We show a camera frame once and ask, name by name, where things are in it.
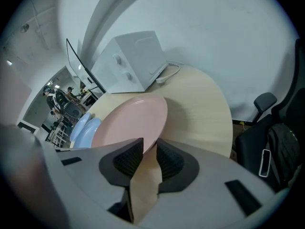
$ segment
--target pink plate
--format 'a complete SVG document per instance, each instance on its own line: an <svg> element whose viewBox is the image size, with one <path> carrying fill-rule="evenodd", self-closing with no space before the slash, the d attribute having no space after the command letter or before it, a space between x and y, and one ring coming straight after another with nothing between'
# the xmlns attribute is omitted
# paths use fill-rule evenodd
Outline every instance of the pink plate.
<svg viewBox="0 0 305 229"><path fill-rule="evenodd" d="M116 107L96 130L91 147L101 147L132 138L144 138L143 152L161 136L167 118L166 100L156 94L141 94Z"/></svg>

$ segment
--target desk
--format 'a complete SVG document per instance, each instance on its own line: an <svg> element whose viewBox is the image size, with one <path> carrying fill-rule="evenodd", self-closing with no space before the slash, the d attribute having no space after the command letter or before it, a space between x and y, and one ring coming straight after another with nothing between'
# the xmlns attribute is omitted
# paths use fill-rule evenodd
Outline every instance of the desk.
<svg viewBox="0 0 305 229"><path fill-rule="evenodd" d="M89 108L84 103L91 95L92 95L92 93L88 92L88 93L86 93L86 95L83 98L81 98L80 104L81 104L81 106L83 106L85 108L86 111L88 111Z"/></svg>
<svg viewBox="0 0 305 229"><path fill-rule="evenodd" d="M177 70L169 66L161 74ZM163 96L168 117L161 138L169 139L230 156L233 138L232 118L228 103L217 84L205 73L190 66L169 78L165 85L154 82L147 90ZM140 93L105 93L89 109L92 117L103 120L114 108ZM134 222L139 222L157 201L158 185L162 182L156 161L156 147L145 154L131 180Z"/></svg>

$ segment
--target blue plate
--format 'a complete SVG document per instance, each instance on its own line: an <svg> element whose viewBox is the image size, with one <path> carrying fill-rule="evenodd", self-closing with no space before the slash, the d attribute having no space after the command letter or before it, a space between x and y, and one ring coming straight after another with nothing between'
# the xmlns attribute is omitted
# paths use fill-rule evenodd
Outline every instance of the blue plate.
<svg viewBox="0 0 305 229"><path fill-rule="evenodd" d="M77 138L78 134L81 132L83 127L87 124L88 121L91 120L91 114L87 112L79 121L76 123L71 136L70 136L70 141L74 142L75 139Z"/></svg>
<svg viewBox="0 0 305 229"><path fill-rule="evenodd" d="M100 126L100 124L101 124L101 120L99 118L94 118L91 121L89 121L81 130L81 132L78 134L73 148L78 148L78 147L90 148L95 131Z"/></svg>

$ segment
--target chair armrest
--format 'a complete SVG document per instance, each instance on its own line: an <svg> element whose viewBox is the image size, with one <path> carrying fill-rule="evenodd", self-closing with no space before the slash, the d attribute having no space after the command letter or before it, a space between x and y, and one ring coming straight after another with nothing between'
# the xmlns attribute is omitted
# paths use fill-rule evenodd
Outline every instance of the chair armrest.
<svg viewBox="0 0 305 229"><path fill-rule="evenodd" d="M277 98L272 93L264 93L254 100L254 105L261 114L274 105Z"/></svg>

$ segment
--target black bag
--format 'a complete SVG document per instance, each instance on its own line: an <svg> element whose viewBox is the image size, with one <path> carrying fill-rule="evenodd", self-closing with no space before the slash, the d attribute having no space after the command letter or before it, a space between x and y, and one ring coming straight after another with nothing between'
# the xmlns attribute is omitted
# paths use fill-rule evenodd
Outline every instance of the black bag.
<svg viewBox="0 0 305 229"><path fill-rule="evenodd" d="M267 134L266 149L271 151L271 168L279 182L288 182L300 165L300 145L294 133L284 124L275 124Z"/></svg>

